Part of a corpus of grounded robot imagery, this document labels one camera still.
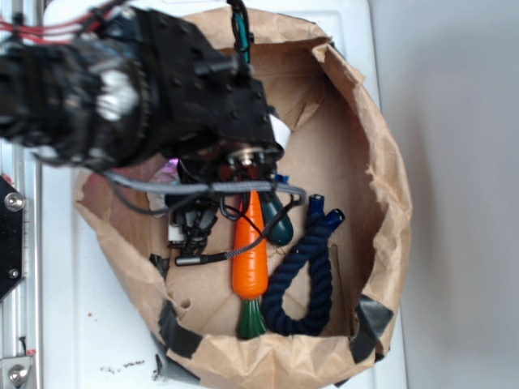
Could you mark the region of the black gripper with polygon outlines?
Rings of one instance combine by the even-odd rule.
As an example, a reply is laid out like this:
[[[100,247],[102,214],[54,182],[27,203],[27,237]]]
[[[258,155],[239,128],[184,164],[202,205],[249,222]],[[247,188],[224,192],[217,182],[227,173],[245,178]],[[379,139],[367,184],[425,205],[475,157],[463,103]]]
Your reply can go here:
[[[246,147],[236,150],[224,160],[179,160],[177,170],[183,183],[208,183],[211,178],[229,181],[263,180],[274,171],[272,157],[261,147]],[[231,221],[245,220],[256,232],[260,223],[254,222],[246,213],[252,209],[252,195],[244,192],[238,195],[238,204],[225,203],[226,194],[204,194],[187,205],[174,211],[170,225],[182,230],[186,238],[185,251],[202,251],[208,243],[208,236],[217,222],[220,212]]]

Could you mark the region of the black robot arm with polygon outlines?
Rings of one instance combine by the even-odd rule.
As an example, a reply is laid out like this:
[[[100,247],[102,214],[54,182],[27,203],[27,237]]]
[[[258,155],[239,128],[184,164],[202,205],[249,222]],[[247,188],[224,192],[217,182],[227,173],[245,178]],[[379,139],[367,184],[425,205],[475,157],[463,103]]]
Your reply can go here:
[[[187,184],[268,179],[284,148],[252,75],[247,9],[230,6],[231,54],[184,19],[124,1],[91,9],[63,42],[2,23],[1,136],[55,166],[104,172],[161,154]]]

